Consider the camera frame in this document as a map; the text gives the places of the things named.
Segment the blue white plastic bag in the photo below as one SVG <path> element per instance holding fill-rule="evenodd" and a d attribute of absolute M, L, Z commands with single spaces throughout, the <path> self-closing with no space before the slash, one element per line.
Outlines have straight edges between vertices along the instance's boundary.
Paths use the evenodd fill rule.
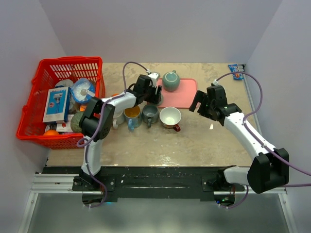
<path fill-rule="evenodd" d="M 74 100 L 79 104 L 88 103 L 96 93 L 95 86 L 87 78 L 80 78 L 70 89 Z"/>

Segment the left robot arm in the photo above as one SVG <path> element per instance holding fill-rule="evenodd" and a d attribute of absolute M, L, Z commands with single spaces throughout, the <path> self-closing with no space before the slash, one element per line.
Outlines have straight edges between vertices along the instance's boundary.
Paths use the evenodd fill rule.
<path fill-rule="evenodd" d="M 102 143 L 110 132 L 114 114 L 138 106 L 144 101 L 158 104 L 162 91 L 162 86 L 157 85 L 158 80 L 157 72 L 139 75 L 134 84 L 116 96 L 103 99 L 92 97 L 80 119 L 83 138 L 77 142 L 78 147 L 84 148 L 79 178 L 89 190 L 96 190 L 101 184 L 97 174 L 101 171 Z"/>

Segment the orange fruit in basket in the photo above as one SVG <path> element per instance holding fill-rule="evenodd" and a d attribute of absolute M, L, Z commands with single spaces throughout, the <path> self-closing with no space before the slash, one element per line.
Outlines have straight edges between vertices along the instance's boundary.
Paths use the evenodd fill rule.
<path fill-rule="evenodd" d="M 60 133 L 56 130 L 47 130 L 46 132 L 44 132 L 43 135 L 44 136 L 59 136 Z"/>

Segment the blue butterfly mug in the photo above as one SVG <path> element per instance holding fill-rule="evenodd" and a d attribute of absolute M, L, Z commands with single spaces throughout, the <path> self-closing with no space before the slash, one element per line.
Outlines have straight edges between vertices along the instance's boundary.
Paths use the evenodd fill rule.
<path fill-rule="evenodd" d="M 133 132 L 142 123 L 141 110 L 139 106 L 124 109 L 124 116 L 127 121 L 128 130 Z"/>

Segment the small teal mug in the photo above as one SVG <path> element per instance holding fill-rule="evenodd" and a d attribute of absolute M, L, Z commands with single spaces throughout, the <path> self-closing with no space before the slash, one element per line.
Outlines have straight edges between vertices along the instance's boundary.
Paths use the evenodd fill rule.
<path fill-rule="evenodd" d="M 160 105 L 163 103 L 163 101 L 164 101 L 164 97 L 163 97 L 163 95 L 161 94 L 161 97 L 160 97 L 160 99 L 159 99 L 159 102 L 158 102 L 157 106 L 160 106 Z"/>

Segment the teal mug back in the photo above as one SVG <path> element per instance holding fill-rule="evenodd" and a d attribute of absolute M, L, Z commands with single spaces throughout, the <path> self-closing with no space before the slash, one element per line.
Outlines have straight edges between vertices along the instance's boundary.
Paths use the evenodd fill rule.
<path fill-rule="evenodd" d="M 162 85 L 164 89 L 168 92 L 176 91 L 180 84 L 180 77 L 176 73 L 176 70 L 167 72 L 162 78 Z"/>

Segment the blue snack packet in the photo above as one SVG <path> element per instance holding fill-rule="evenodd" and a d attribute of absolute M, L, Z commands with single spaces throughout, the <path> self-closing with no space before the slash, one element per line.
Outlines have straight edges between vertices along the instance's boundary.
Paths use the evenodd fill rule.
<path fill-rule="evenodd" d="M 244 75 L 240 73 L 240 65 L 238 64 L 229 64 L 228 65 L 231 72 L 233 72 L 233 79 L 240 81 L 244 79 Z"/>

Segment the red plastic basket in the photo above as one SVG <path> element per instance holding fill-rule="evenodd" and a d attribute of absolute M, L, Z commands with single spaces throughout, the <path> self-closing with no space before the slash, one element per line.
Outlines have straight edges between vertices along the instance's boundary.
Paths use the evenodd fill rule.
<path fill-rule="evenodd" d="M 53 150 L 76 149 L 77 141 L 82 138 L 80 133 L 44 135 L 46 124 L 43 123 L 43 114 L 48 90 L 65 79 L 75 82 L 80 78 L 87 78 L 96 83 L 95 96 L 103 98 L 105 97 L 105 84 L 102 66 L 102 58 L 96 56 L 70 56 L 41 60 L 31 81 L 32 88 L 27 104 L 21 110 L 16 138 Z"/>

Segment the blue product box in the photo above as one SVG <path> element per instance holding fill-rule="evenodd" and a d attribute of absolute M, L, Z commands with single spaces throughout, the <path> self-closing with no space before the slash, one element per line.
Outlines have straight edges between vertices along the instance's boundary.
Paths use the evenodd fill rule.
<path fill-rule="evenodd" d="M 42 122 L 46 124 L 67 122 L 70 99 L 71 92 L 68 86 L 49 89 Z"/>

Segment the grey-blue mug front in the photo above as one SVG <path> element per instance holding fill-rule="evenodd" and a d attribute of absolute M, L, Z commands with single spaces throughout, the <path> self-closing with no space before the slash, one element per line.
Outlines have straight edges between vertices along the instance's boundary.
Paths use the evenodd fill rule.
<path fill-rule="evenodd" d="M 147 124 L 148 128 L 152 124 L 158 122 L 159 119 L 159 109 L 153 104 L 147 104 L 142 110 L 142 120 Z"/>

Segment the dark red mug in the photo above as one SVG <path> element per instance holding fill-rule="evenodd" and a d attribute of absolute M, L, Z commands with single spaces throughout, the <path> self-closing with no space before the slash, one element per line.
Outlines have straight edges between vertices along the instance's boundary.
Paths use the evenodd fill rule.
<path fill-rule="evenodd" d="M 159 114 L 162 125 L 167 129 L 174 129 L 176 132 L 180 132 L 181 112 L 175 107 L 163 108 Z"/>

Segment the white speckled mug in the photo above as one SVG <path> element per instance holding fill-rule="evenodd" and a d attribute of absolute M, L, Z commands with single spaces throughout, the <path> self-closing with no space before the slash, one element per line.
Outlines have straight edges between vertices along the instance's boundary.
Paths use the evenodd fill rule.
<path fill-rule="evenodd" d="M 125 122 L 125 116 L 123 111 L 115 112 L 113 115 L 112 127 L 113 129 L 117 129 L 119 125 Z"/>

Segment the round tin can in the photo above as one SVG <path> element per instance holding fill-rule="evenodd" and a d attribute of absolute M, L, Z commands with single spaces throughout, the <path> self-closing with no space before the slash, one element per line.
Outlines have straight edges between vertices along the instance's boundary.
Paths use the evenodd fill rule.
<path fill-rule="evenodd" d="M 73 86 L 74 82 L 70 79 L 65 79 L 65 80 L 61 80 L 59 81 L 54 88 L 60 88 L 60 87 L 71 87 Z"/>

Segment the green melon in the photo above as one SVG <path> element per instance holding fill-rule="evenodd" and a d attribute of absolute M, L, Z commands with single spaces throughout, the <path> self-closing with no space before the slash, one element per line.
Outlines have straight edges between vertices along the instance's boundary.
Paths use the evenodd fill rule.
<path fill-rule="evenodd" d="M 74 133 L 81 133 L 80 120 L 84 114 L 84 111 L 76 112 L 70 120 L 70 127 Z"/>

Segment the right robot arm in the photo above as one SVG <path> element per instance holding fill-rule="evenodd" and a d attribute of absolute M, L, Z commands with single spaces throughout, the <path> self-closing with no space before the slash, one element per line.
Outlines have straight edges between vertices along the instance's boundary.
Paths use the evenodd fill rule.
<path fill-rule="evenodd" d="M 250 167 L 228 166 L 219 169 L 215 187 L 227 191 L 233 184 L 241 184 L 261 194 L 289 182 L 288 152 L 267 142 L 244 119 L 241 109 L 227 102 L 225 89 L 221 85 L 210 86 L 207 92 L 197 91 L 189 110 L 218 121 L 237 138 L 252 159 Z"/>

